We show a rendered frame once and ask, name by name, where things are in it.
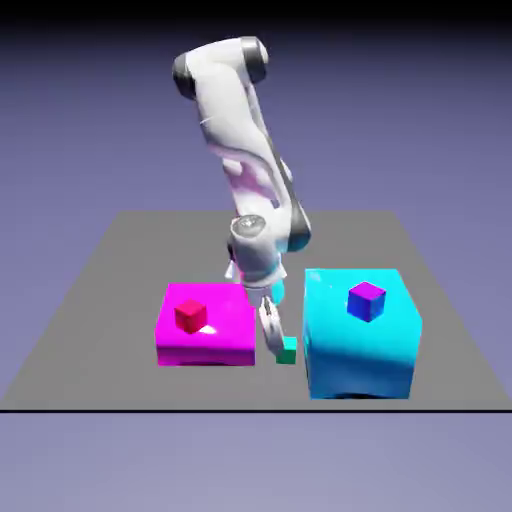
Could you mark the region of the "large magenta box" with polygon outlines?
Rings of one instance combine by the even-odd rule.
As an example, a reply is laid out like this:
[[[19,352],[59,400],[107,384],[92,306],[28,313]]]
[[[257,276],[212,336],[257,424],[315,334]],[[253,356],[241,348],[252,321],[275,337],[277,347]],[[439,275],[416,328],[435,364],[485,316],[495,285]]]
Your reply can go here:
[[[193,334],[175,324],[174,308],[187,299],[207,308],[207,325]],[[240,284],[169,283],[154,336],[157,362],[161,366],[255,364],[255,311]]]

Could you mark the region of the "small green cube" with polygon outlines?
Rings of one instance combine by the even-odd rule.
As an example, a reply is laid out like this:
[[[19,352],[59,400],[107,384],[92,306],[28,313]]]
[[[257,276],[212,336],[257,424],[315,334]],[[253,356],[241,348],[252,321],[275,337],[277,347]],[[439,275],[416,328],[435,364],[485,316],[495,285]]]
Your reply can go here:
[[[285,336],[283,338],[283,347],[275,357],[276,362],[282,365],[294,365],[296,363],[297,339],[295,337]]]

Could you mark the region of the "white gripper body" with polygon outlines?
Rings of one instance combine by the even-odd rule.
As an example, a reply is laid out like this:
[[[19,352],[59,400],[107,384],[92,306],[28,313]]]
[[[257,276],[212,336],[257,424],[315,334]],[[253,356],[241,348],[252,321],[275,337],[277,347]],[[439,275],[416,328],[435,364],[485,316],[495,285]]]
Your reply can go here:
[[[284,335],[277,307],[268,296],[261,301],[259,318],[267,348],[279,355],[284,349]]]

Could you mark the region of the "large cyan box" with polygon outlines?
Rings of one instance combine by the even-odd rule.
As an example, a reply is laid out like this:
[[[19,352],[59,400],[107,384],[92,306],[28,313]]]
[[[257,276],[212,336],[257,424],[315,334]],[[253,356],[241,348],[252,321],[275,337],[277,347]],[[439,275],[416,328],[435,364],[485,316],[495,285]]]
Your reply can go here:
[[[386,290],[384,311],[371,322],[347,312],[348,292],[361,282]],[[302,341],[310,397],[407,399],[423,322],[399,271],[308,268],[304,292]]]

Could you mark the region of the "small blue cube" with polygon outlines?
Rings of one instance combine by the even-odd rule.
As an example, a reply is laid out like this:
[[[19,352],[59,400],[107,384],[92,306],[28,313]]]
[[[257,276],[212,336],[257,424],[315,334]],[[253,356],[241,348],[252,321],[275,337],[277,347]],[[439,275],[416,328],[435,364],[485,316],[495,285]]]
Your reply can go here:
[[[348,292],[347,312],[365,322],[371,322],[384,311],[386,290],[369,282],[361,282]]]

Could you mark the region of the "small red cube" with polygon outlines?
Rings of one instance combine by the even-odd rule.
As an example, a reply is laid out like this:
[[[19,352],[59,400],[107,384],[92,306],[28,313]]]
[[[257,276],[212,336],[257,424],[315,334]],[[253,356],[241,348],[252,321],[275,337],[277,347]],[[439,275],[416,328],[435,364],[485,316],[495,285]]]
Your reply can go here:
[[[207,308],[204,304],[187,299],[174,308],[175,324],[188,334],[193,334],[208,323]]]

